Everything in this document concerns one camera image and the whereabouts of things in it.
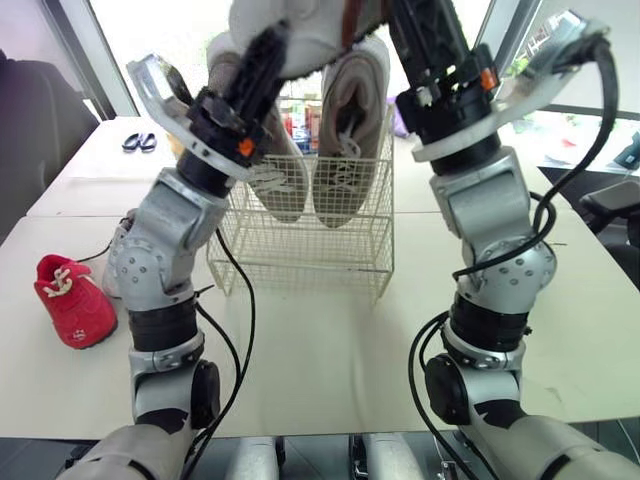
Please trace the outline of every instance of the floor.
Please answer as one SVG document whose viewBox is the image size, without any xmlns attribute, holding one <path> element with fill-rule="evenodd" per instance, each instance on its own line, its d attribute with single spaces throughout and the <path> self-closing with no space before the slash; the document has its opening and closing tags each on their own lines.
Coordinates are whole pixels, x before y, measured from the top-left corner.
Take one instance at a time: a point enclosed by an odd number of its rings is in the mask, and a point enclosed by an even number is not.
<svg viewBox="0 0 640 480">
<path fill-rule="evenodd" d="M 636 448 L 640 443 L 640 419 L 624 420 Z M 634 459 L 633 450 L 615 421 L 576 425 L 586 435 L 598 439 L 606 448 Z M 452 433 L 446 434 L 450 441 Z M 427 433 L 405 434 L 425 478 L 437 478 L 440 460 L 433 437 Z M 238 445 L 237 439 L 211 443 L 193 480 L 223 480 Z M 286 462 L 281 471 L 284 480 L 349 480 L 348 437 L 346 435 L 290 437 L 285 440 Z M 44 440 L 0 438 L 0 479 L 53 480 L 76 445 Z M 489 478 L 470 452 L 462 453 L 482 479 Z"/>
</svg>

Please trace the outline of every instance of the wall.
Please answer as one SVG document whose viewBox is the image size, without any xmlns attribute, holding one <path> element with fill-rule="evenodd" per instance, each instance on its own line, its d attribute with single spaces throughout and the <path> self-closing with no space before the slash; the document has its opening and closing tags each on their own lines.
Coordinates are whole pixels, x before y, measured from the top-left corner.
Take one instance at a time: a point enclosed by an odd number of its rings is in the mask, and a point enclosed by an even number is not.
<svg viewBox="0 0 640 480">
<path fill-rule="evenodd" d="M 82 86 L 54 32 L 40 0 L 0 0 L 0 48 L 15 60 L 41 60 L 54 64 L 69 84 Z"/>
</svg>

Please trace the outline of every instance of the black cable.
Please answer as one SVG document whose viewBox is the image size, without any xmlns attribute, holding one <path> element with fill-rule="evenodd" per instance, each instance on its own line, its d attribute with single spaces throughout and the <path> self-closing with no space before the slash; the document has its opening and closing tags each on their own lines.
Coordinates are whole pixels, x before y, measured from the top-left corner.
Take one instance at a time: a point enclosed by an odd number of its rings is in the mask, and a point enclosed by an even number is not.
<svg viewBox="0 0 640 480">
<path fill-rule="evenodd" d="M 429 340 L 431 340 L 431 338 L 435 335 L 438 329 L 442 325 L 444 325 L 444 322 L 447 321 L 447 318 L 449 318 L 449 312 L 441 313 L 434 319 L 427 322 L 427 324 L 420 329 L 416 337 L 413 339 L 413 342 L 411 343 L 411 349 L 409 350 L 409 362 L 408 362 L 409 387 L 411 388 L 411 397 L 413 398 L 413 403 L 415 404 L 416 409 L 420 414 L 420 417 L 422 417 L 422 420 L 427 425 L 427 428 L 429 429 L 431 434 L 435 437 L 436 440 L 438 440 L 440 445 L 442 445 L 442 447 L 447 451 L 447 453 L 456 462 L 460 470 L 464 472 L 464 474 L 469 478 L 469 480 L 479 480 L 478 476 L 475 473 L 473 473 L 473 471 L 469 468 L 469 466 L 466 463 L 464 463 L 464 460 L 462 459 L 462 457 L 460 457 L 460 455 L 458 455 L 458 452 L 454 450 L 451 444 L 447 442 L 447 440 L 438 431 L 436 426 L 431 422 L 431 419 L 427 415 L 427 412 L 425 411 L 422 405 L 422 402 L 420 401 L 420 396 L 418 395 L 418 390 L 416 388 L 416 381 L 413 374 L 416 349 L 418 348 L 418 344 L 422 340 L 422 337 L 425 334 L 427 335 L 424 342 L 428 344 Z"/>
<path fill-rule="evenodd" d="M 611 46 L 603 37 L 596 38 L 596 40 L 590 45 L 590 50 L 585 52 L 585 60 L 595 60 L 600 71 L 600 78 L 602 81 L 602 122 L 600 123 L 600 130 L 598 135 L 591 145 L 591 148 L 586 153 L 584 158 L 570 171 L 565 173 L 552 187 L 545 193 L 544 197 L 536 208 L 535 216 L 533 219 L 533 228 L 537 230 L 540 226 L 542 211 L 551 202 L 551 199 L 558 194 L 560 190 L 567 186 L 579 173 L 587 169 L 587 167 L 593 162 L 598 153 L 602 150 L 602 147 L 607 143 L 609 134 L 613 130 L 613 126 L 616 121 L 616 115 L 618 114 L 618 75 L 616 73 L 615 60 L 611 54 Z"/>
<path fill-rule="evenodd" d="M 534 200 L 537 200 L 539 202 L 542 201 L 543 197 L 539 193 L 529 192 L 529 195 Z M 492 258 L 491 260 L 487 260 L 487 261 L 484 261 L 484 262 L 476 263 L 475 265 L 472 265 L 470 267 L 463 268 L 462 270 L 457 270 L 457 271 L 453 272 L 452 273 L 453 278 L 455 280 L 458 280 L 458 278 L 462 277 L 463 275 L 470 275 L 470 274 L 478 272 L 480 270 L 485 270 L 487 268 L 494 267 L 494 266 L 496 266 L 496 265 L 498 265 L 498 264 L 500 264 L 502 262 L 506 262 L 508 260 L 511 260 L 512 258 L 517 257 L 518 255 L 521 255 L 522 253 L 526 252 L 530 248 L 535 247 L 538 243 L 544 241 L 544 238 L 553 229 L 553 226 L 555 225 L 556 218 L 557 218 L 556 207 L 554 207 L 554 205 L 552 203 L 547 203 L 547 205 L 545 205 L 544 209 L 547 212 L 547 221 L 545 222 L 544 226 L 542 227 L 542 230 L 537 232 L 533 237 L 531 237 L 529 240 L 524 242 L 519 247 L 514 248 L 510 252 L 504 253 L 504 254 L 496 257 L 496 258 Z"/>
<path fill-rule="evenodd" d="M 104 250 L 101 250 L 99 253 L 96 253 L 95 255 L 91 255 L 90 257 L 82 258 L 80 260 L 76 260 L 76 262 L 77 263 L 84 263 L 84 262 L 88 262 L 89 260 L 93 260 L 94 258 L 101 257 L 102 255 L 104 255 L 105 253 L 107 253 L 109 251 L 109 247 L 111 247 L 111 241 L 109 241 L 109 243 L 107 244 L 107 246 L 105 247 Z"/>
<path fill-rule="evenodd" d="M 238 381 L 240 380 L 240 357 L 238 356 L 238 351 L 236 350 L 236 347 L 233 345 L 233 342 L 229 338 L 229 335 L 227 334 L 227 332 L 224 331 L 224 328 L 222 328 L 220 326 L 220 324 L 213 319 L 213 317 L 209 314 L 209 312 L 207 312 L 202 307 L 202 305 L 200 305 L 199 302 L 196 302 L 196 310 L 198 311 L 198 313 L 200 315 L 202 315 L 204 317 L 204 319 L 207 322 L 209 322 L 211 324 L 211 326 L 213 328 L 215 328 L 215 330 L 220 334 L 220 336 L 224 340 L 224 343 L 226 343 L 227 348 L 229 349 L 229 352 L 231 353 L 231 356 L 233 357 L 233 366 L 234 366 L 235 372 L 236 372 L 235 383 L 238 383 Z"/>
<path fill-rule="evenodd" d="M 202 458 L 202 455 L 204 454 L 204 451 L 206 450 L 207 445 L 211 441 L 211 438 L 213 437 L 213 434 L 215 433 L 216 429 L 218 428 L 218 425 L 220 425 L 220 422 L 222 422 L 222 420 L 227 415 L 229 410 L 231 410 L 231 406 L 233 405 L 233 402 L 235 401 L 236 396 L 238 395 L 238 392 L 240 391 L 240 387 L 242 386 L 242 382 L 244 381 L 244 377 L 245 377 L 245 375 L 247 373 L 247 368 L 249 366 L 249 360 L 251 359 L 251 352 L 253 351 L 253 342 L 254 342 L 254 339 L 255 339 L 256 298 L 255 298 L 255 292 L 253 290 L 253 285 L 251 284 L 251 281 L 249 280 L 249 277 L 247 276 L 245 271 L 242 269 L 240 264 L 236 261 L 236 259 L 234 258 L 233 254 L 231 253 L 231 251 L 227 247 L 227 244 L 224 241 L 224 238 L 222 236 L 222 233 L 220 232 L 220 229 L 216 230 L 216 237 L 218 239 L 218 242 L 220 242 L 220 247 L 222 247 L 222 250 L 224 251 L 224 253 L 227 256 L 227 258 L 229 259 L 229 262 L 231 263 L 231 265 L 233 265 L 233 267 L 240 274 L 240 276 L 244 280 L 245 284 L 247 285 L 247 289 L 249 290 L 249 298 L 251 300 L 251 327 L 250 327 L 250 332 L 249 332 L 249 345 L 247 346 L 247 356 L 244 359 L 244 364 L 242 365 L 242 371 L 240 372 L 240 379 L 234 385 L 233 390 L 231 392 L 231 396 L 229 397 L 229 400 L 227 401 L 226 405 L 224 406 L 224 408 L 220 412 L 220 415 L 218 415 L 218 417 L 211 423 L 211 425 L 209 425 L 207 428 L 205 428 L 196 437 L 196 439 L 194 440 L 193 444 L 195 445 L 200 441 L 199 439 L 204 439 L 202 444 L 200 445 L 200 448 L 198 449 L 198 452 L 196 453 L 194 459 L 191 461 L 191 463 L 189 464 L 189 466 L 185 470 L 185 472 L 184 472 L 184 474 L 182 476 L 182 480 L 188 480 L 191 477 L 191 475 L 193 474 L 193 471 L 195 470 L 196 466 L 198 465 L 198 462 Z"/>
</svg>

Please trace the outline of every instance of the white table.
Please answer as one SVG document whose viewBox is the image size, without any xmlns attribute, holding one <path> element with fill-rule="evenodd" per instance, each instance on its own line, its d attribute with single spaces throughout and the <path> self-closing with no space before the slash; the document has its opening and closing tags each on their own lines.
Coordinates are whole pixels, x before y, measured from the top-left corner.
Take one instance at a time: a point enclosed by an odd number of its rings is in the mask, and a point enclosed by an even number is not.
<svg viewBox="0 0 640 480">
<path fill-rule="evenodd" d="M 123 152 L 121 144 L 133 132 L 154 132 L 158 139 L 156 151 Z M 536 167 L 535 152 L 529 145 L 518 148 L 519 138 L 510 126 L 501 130 L 501 136 L 505 145 L 512 145 L 518 151 L 529 189 L 544 193 L 549 182 Z M 411 155 L 418 143 L 417 137 L 395 139 L 394 208 L 397 213 L 440 211 L 429 186 L 433 176 L 431 167 L 415 163 Z M 150 120 L 119 117 L 103 122 L 27 216 L 122 217 L 140 204 L 158 172 L 175 163 L 166 135 Z M 561 197 L 557 197 L 554 204 L 558 209 L 571 209 Z"/>
<path fill-rule="evenodd" d="M 524 407 L 566 421 L 637 416 L 640 296 L 582 222 L 563 218 L 550 236 L 566 244 L 555 247 L 560 267 L 531 314 Z M 114 335 L 75 351 L 58 340 L 31 285 L 44 254 L 97 252 L 117 220 L 26 217 L 0 248 L 0 436 L 100 438 L 131 421 L 131 340 L 121 305 Z M 373 310 L 348 292 L 258 291 L 254 357 L 218 435 L 425 430 L 410 399 L 407 353 L 419 327 L 449 307 L 459 251 L 439 214 L 398 214 L 396 272 Z M 103 262 L 92 262 L 98 281 Z M 201 256 L 194 283 L 209 281 Z M 247 292 L 227 299 L 213 291 L 202 302 L 243 351 Z M 229 356 L 201 324 L 226 398 Z M 429 353 L 439 351 L 434 342 Z"/>
</svg>

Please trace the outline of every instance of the sneaker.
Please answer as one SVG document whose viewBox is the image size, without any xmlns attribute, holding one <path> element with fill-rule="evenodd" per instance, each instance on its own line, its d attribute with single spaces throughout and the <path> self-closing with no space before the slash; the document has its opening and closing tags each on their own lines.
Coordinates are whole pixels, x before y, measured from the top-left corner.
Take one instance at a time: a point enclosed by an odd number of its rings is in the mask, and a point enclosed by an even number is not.
<svg viewBox="0 0 640 480">
<path fill-rule="evenodd" d="M 66 345 L 91 347 L 115 331 L 116 314 L 91 280 L 89 267 L 59 255 L 47 255 L 38 263 L 37 273 L 33 286 Z"/>
<path fill-rule="evenodd" d="M 388 0 L 234 0 L 229 28 L 240 48 L 270 25 L 289 22 L 291 39 L 281 77 L 309 75 L 332 62 L 388 17 Z"/>
<path fill-rule="evenodd" d="M 209 88 L 222 94 L 238 70 L 236 53 L 229 32 L 218 35 L 207 48 Z M 249 186 L 264 207 L 279 221 L 293 223 L 300 218 L 309 192 L 307 168 L 302 152 L 284 128 L 277 107 L 264 121 L 267 137 L 260 149 L 271 157 L 251 168 Z"/>
<path fill-rule="evenodd" d="M 375 36 L 324 71 L 313 205 L 327 227 L 351 220 L 369 194 L 388 84 L 389 52 Z"/>
</svg>

